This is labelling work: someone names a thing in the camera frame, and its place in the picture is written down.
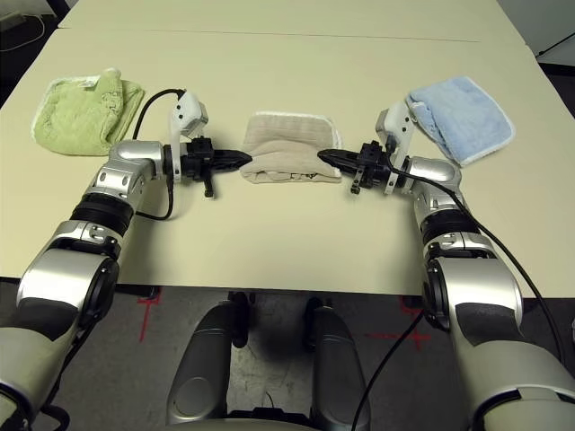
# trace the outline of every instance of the black wire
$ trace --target black wire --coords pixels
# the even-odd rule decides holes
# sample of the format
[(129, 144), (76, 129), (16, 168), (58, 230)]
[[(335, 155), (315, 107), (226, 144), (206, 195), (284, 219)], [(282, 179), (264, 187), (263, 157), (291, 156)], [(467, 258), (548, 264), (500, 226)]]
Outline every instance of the black wire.
[(266, 395), (268, 395), (268, 398), (270, 399), (271, 407), (272, 407), (273, 409), (275, 409), (276, 406), (274, 405), (273, 399), (271, 398), (271, 395), (270, 395), (270, 393), (269, 393), (268, 391), (266, 391)]
[(377, 380), (377, 377), (381, 374), (382, 370), (384, 369), (385, 364), (387, 364), (389, 359), (395, 353), (395, 350), (397, 350), (397, 348), (403, 343), (403, 341), (405, 339), (407, 339), (407, 337), (415, 329), (417, 324), (421, 321), (422, 317), (423, 317), (423, 311), (420, 311), (420, 313), (417, 315), (415, 320), (411, 323), (409, 328), (407, 330), (405, 330), (405, 332), (401, 335), (401, 337), (399, 337), (394, 342), (394, 345), (392, 346), (392, 348), (389, 349), (389, 351), (385, 354), (382, 361), (377, 366), (377, 369), (374, 371), (373, 375), (371, 376), (371, 379), (369, 380), (369, 383), (367, 384), (366, 389), (363, 392), (363, 396), (361, 397), (361, 401), (359, 402), (358, 408), (356, 409), (356, 414), (353, 417), (353, 423), (351, 425), (351, 431), (355, 431), (356, 427), (358, 426), (359, 415), (361, 414), (361, 410), (363, 409), (363, 406), (366, 403), (367, 398), (369, 397), (369, 392), (371, 391), (371, 388), (373, 388), (374, 383)]
[(66, 431), (68, 429), (70, 425), (70, 415), (61, 407), (45, 404), (40, 411), (60, 423), (57, 428), (54, 428), (54, 431)]
[(521, 277), (523, 277), (525, 279), (525, 281), (529, 285), (529, 288), (531, 289), (531, 291), (535, 295), (537, 302), (539, 302), (539, 305), (541, 305), (541, 309), (543, 310), (543, 314), (545, 315), (545, 318), (547, 319), (547, 323), (549, 323), (549, 327), (550, 327), (551, 333), (553, 335), (553, 341), (554, 341), (555, 347), (557, 349), (557, 357), (558, 357), (559, 361), (562, 363), (562, 365), (565, 365), (565, 355), (563, 353), (563, 345), (561, 343), (561, 338), (559, 336), (559, 330), (557, 328), (557, 323), (555, 322), (555, 319), (553, 318), (551, 311), (549, 310), (549, 307), (547, 306), (547, 303), (545, 302), (545, 299), (543, 299), (543, 297), (541, 296), (539, 289), (537, 289), (537, 287), (535, 286), (535, 283), (533, 282), (533, 280), (531, 279), (529, 274), (527, 274), (527, 272), (523, 269), (523, 267), (521, 266), (519, 261), (515, 258), (515, 256), (513, 256), (513, 254), (511, 253), (511, 251), (509, 251), (509, 249), (505, 246), (505, 244), (503, 242), (501, 242), (501, 240), (497, 236), (495, 236), (494, 233), (492, 233), (489, 229), (487, 229), (483, 224), (481, 224), (471, 214), (469, 209), (467, 209), (467, 207), (463, 204), (463, 202), (461, 202), (461, 200), (459, 200), (459, 198), (457, 197), (456, 193), (453, 190), (448, 189), (447, 187), (445, 187), (445, 186), (443, 186), (443, 185), (441, 185), (441, 184), (439, 184), (433, 180), (430, 180), (428, 178), (419, 177), (417, 175), (412, 175), (410, 173), (395, 169), (392, 166), (391, 161), (389, 160), (389, 157), (386, 157), (385, 160), (387, 162), (387, 166), (391, 169), (391, 171), (393, 173), (396, 173), (398, 175), (403, 175), (404, 177), (411, 178), (412, 180), (426, 182), (429, 185), (436, 187), (436, 188), (440, 189), (441, 191), (447, 193), (448, 196), (450, 198), (452, 198), (453, 201), (456, 203), (457, 207), (461, 210), (461, 212), (463, 212), (467, 217), (469, 217), (469, 219), (475, 223), (475, 225), (477, 226), (477, 228), (480, 231), (483, 231), (487, 236), (490, 237), (490, 239), (493, 242), (495, 242), (498, 245), (498, 247), (505, 253), (505, 255), (509, 258), (509, 260), (511, 260), (511, 263), (513, 263), (515, 268), (517, 268), (517, 270), (521, 274)]
[(152, 97), (150, 97), (144, 104), (142, 110), (140, 111), (140, 115), (137, 118), (136, 126), (134, 127), (134, 133), (132, 134), (132, 139), (137, 139), (137, 134), (140, 133), (140, 128), (142, 127), (142, 121), (144, 120), (146, 111), (152, 105), (152, 103), (154, 103), (160, 97), (165, 96), (166, 94), (175, 94), (178, 96), (178, 99), (180, 99), (185, 92), (186, 92), (185, 90), (181, 90), (179, 88), (168, 88), (166, 90), (161, 90), (160, 92), (157, 92)]
[(62, 368), (60, 369), (60, 373), (58, 374), (56, 382), (54, 383), (54, 386), (52, 387), (50, 394), (46, 398), (46, 402), (40, 409), (42, 413), (50, 416), (51, 418), (54, 418), (60, 423), (58, 428), (54, 429), (54, 431), (66, 431), (66, 429), (70, 425), (70, 416), (68, 415), (68, 413), (61, 407), (52, 405), (52, 401), (54, 400), (54, 397), (56, 397), (56, 394), (60, 389), (60, 384), (62, 382), (62, 374), (64, 373), (66, 368), (70, 365), (72, 359), (74, 359), (75, 354), (78, 353), (80, 348), (84, 345), (85, 341), (88, 339), (95, 326), (96, 322), (92, 323), (84, 330), (84, 332), (82, 332), (82, 335), (80, 335), (75, 339), (74, 343), (72, 344), (72, 348), (64, 358), (64, 364), (62, 364)]
[(535, 56), (535, 58), (539, 58), (540, 56), (542, 56), (544, 53), (551, 51), (553, 48), (555, 48), (557, 45), (561, 45), (565, 40), (572, 38), (573, 36), (575, 36), (575, 31), (568, 35), (566, 38), (561, 39), (560, 41), (553, 43), (551, 47), (549, 47), (548, 49), (544, 49), (543, 51), (539, 51), (539, 54), (537, 54)]
[[(152, 105), (152, 103), (154, 103), (154, 101), (156, 101), (157, 99), (159, 99), (162, 96), (165, 96), (166, 94), (176, 94), (178, 96), (178, 99), (180, 99), (185, 92), (186, 92), (185, 90), (181, 90), (178, 88), (168, 88), (166, 90), (161, 90), (160, 92), (157, 92), (152, 97), (150, 97), (147, 100), (147, 102), (144, 104), (144, 107), (142, 108), (142, 110), (140, 111), (140, 115), (137, 118), (136, 126), (134, 127), (134, 133), (132, 134), (132, 139), (137, 139), (137, 135), (139, 134), (140, 128), (142, 127), (142, 121), (144, 120), (144, 116), (146, 115), (148, 108)], [(156, 220), (156, 221), (163, 221), (163, 220), (167, 220), (168, 218), (170, 218), (170, 216), (172, 215), (172, 211), (173, 211), (173, 173), (172, 172), (166, 173), (165, 183), (166, 183), (166, 188), (168, 189), (168, 209), (167, 209), (165, 215), (152, 215), (152, 214), (144, 213), (142, 211), (137, 211), (136, 212), (137, 216), (142, 216), (145, 218), (149, 218), (150, 220)]]

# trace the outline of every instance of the table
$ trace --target table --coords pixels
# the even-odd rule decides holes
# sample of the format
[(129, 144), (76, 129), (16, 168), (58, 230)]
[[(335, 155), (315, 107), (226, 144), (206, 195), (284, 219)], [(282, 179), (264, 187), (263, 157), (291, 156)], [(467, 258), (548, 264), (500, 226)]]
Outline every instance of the table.
[(60, 27), (524, 43), (496, 0), (81, 0)]
[[(379, 111), (410, 89), (470, 75), (508, 113), (517, 137), (464, 169), (468, 204), (544, 295), (573, 296), (575, 121), (527, 47), (296, 35), (57, 30), (0, 111), (3, 277), (22, 274), (105, 160), (53, 154), (31, 140), (42, 94), (56, 77), (108, 66), (148, 96), (167, 87), (196, 93), (220, 148), (240, 146), (256, 110), (285, 110), (330, 116), (345, 147), (358, 150), (376, 138)], [(167, 142), (172, 106), (165, 98), (149, 110), (141, 138)], [(421, 132), (410, 153), (441, 156)], [(253, 185), (231, 172), (214, 183), (213, 201), (200, 183), (177, 186), (173, 220), (134, 219), (120, 282), (420, 292), (421, 244), (408, 198), (378, 190), (352, 196), (350, 179)], [(165, 192), (156, 186), (145, 210), (160, 213)]]

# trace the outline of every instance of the beige towel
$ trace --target beige towel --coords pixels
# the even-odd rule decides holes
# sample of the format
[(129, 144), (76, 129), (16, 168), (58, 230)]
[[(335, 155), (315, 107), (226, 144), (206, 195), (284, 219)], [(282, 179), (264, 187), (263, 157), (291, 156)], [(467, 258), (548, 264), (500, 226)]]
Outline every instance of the beige towel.
[(253, 183), (340, 182), (340, 170), (317, 156), (326, 148), (341, 148), (340, 135), (326, 117), (257, 112), (243, 141), (243, 151), (253, 160), (242, 166), (240, 173)]

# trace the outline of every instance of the gray carpet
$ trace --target gray carpet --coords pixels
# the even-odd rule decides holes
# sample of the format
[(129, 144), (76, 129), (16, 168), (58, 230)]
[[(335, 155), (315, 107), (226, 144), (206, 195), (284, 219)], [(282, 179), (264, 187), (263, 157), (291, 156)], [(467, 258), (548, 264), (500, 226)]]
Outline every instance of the gray carpet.
[[(270, 406), (309, 413), (312, 357), (301, 348), (301, 314), (309, 294), (258, 293), (255, 324), (248, 346), (233, 349), (228, 406)], [(329, 295), (347, 322), (369, 377), (411, 321), (400, 299), (390, 295)], [(71, 429), (85, 431), (153, 430), (164, 423), (165, 401), (183, 350), (196, 323), (226, 292), (205, 288), (165, 288), (160, 303), (150, 306), (140, 342), (146, 305), (130, 295), (116, 295), (114, 305), (69, 366), (55, 404), (72, 417)], [(0, 324), (15, 301), (15, 287), (2, 284)], [(575, 300), (552, 300), (562, 328), (568, 366), (575, 373), (571, 321)], [(553, 351), (553, 342), (538, 308), (528, 312), (523, 331)], [(425, 321), (417, 337), (396, 352), (371, 396), (372, 429), (453, 430), (465, 424), (465, 400), (448, 335)], [(35, 431), (53, 429), (40, 415)]]

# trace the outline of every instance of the towel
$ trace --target towel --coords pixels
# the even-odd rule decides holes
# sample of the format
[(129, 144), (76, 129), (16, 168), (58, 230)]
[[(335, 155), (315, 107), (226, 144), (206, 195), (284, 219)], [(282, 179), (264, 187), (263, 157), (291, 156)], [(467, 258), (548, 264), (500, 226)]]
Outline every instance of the towel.
[(467, 76), (414, 90), (406, 101), (420, 127), (460, 166), (499, 150), (515, 136), (500, 105)]
[(256, 112), (243, 141), (243, 151), (252, 156), (252, 161), (242, 166), (240, 173), (253, 183), (340, 182), (340, 170), (317, 156), (326, 148), (341, 148), (340, 134), (328, 118)]
[(52, 82), (32, 122), (32, 137), (50, 151), (106, 155), (126, 134), (144, 91), (120, 71)]

